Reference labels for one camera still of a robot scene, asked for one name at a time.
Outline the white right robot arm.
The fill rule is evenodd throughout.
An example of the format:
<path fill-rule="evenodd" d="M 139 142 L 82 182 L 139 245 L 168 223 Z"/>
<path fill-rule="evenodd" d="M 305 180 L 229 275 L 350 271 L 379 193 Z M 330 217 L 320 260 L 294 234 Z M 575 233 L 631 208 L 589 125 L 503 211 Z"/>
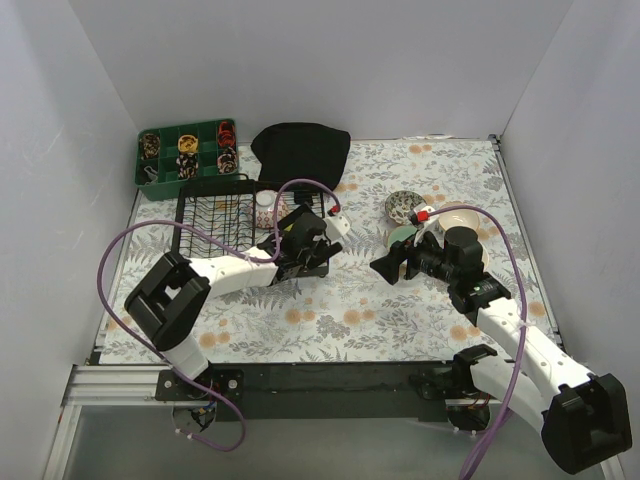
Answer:
<path fill-rule="evenodd" d="M 391 285 L 418 274 L 447 284 L 454 309 L 514 360 L 507 364 L 486 345 L 463 350 L 454 357 L 454 389 L 469 398 L 482 391 L 507 405 L 539 433 L 563 471 L 579 473 L 631 448 L 622 383 L 594 374 L 521 320 L 523 307 L 485 271 L 474 230 L 453 227 L 442 242 L 430 232 L 397 241 L 370 266 Z"/>

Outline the white pink interior bowl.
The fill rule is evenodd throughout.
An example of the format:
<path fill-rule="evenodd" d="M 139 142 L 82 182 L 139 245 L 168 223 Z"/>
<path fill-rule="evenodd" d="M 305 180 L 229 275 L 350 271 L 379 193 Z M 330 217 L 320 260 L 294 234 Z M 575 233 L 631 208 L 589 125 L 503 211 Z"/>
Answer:
<path fill-rule="evenodd" d="M 480 228 L 480 217 L 469 209 L 454 209 L 437 216 L 436 229 L 444 234 L 448 229 L 463 226 L 477 232 Z"/>

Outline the beige tan bowl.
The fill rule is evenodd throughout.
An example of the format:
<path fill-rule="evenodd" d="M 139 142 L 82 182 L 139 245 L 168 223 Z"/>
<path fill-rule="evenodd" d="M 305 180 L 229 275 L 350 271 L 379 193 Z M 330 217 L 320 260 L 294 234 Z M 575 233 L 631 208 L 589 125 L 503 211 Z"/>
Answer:
<path fill-rule="evenodd" d="M 482 243 L 477 242 L 475 244 L 475 246 L 473 247 L 473 254 L 474 258 L 482 263 L 482 269 L 484 271 L 487 271 L 490 258 L 487 250 Z"/>

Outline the floral brown leaf bowl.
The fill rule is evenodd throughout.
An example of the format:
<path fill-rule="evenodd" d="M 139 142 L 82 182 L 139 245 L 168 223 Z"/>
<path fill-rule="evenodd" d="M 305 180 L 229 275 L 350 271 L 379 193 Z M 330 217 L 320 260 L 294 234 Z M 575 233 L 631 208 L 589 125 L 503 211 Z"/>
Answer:
<path fill-rule="evenodd" d="M 424 199 L 416 192 L 400 190 L 391 193 L 384 202 L 387 217 L 395 224 L 410 225 L 409 219 L 413 209 L 424 203 Z"/>

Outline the white red patterned bowl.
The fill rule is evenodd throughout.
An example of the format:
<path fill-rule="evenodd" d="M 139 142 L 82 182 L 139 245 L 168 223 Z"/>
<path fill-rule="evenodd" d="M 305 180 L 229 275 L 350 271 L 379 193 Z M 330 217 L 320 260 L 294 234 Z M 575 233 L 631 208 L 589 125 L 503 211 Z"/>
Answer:
<path fill-rule="evenodd" d="M 277 209 L 277 220 L 290 213 L 284 198 L 276 202 L 277 192 L 273 190 L 261 190 L 255 195 L 255 200 L 249 207 L 249 217 L 254 221 L 257 229 L 272 229 L 274 225 L 274 209 Z"/>

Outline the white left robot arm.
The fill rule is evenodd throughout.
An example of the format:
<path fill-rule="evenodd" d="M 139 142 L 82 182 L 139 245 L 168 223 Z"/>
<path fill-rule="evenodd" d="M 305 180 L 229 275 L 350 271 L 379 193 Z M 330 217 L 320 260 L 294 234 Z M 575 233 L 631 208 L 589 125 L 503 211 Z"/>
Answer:
<path fill-rule="evenodd" d="M 209 296 L 268 287 L 316 270 L 342 250 L 351 228 L 333 209 L 321 218 L 300 207 L 282 221 L 284 231 L 236 256 L 185 258 L 164 254 L 125 300 L 125 310 L 167 363 L 180 371 L 178 387 L 193 400 L 213 386 L 210 362 L 192 329 Z"/>

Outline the celadon green bowl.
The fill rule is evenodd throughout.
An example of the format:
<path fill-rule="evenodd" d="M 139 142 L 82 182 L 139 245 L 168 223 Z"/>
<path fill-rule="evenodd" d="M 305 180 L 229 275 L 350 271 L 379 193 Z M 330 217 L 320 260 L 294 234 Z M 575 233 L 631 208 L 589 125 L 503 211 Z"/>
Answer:
<path fill-rule="evenodd" d="M 404 242 L 417 232 L 413 225 L 402 225 L 392 230 L 387 238 L 387 247 L 390 248 L 395 242 Z"/>

